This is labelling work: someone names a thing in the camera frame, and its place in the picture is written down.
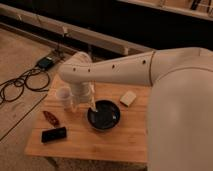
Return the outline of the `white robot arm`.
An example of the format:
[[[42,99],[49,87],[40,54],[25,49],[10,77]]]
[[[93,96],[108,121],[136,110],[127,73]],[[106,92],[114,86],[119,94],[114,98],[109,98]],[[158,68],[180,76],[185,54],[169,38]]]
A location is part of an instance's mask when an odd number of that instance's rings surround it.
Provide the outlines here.
[[[84,82],[149,86],[148,171],[213,171],[212,50],[154,50],[96,63],[77,52],[59,75],[77,96]]]

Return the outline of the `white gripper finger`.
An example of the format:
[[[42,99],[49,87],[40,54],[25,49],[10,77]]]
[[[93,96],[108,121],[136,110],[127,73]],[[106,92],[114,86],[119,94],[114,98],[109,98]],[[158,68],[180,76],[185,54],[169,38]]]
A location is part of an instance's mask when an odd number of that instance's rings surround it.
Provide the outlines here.
[[[79,108],[78,100],[76,101],[75,99],[71,99],[71,111],[77,112],[78,108]]]
[[[94,99],[91,99],[91,100],[89,101],[89,106],[90,106],[90,108],[91,108],[91,110],[92,110],[93,112],[98,112],[98,110],[97,110],[97,108],[96,108],[96,103],[95,103],[95,100],[94,100]]]

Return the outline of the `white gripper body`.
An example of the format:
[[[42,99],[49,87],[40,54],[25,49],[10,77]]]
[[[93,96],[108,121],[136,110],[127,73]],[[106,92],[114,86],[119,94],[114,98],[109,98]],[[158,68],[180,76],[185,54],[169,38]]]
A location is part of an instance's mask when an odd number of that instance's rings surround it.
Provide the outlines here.
[[[72,99],[76,103],[89,102],[92,99],[93,94],[95,92],[94,84],[92,82],[71,84],[70,88],[71,88]]]

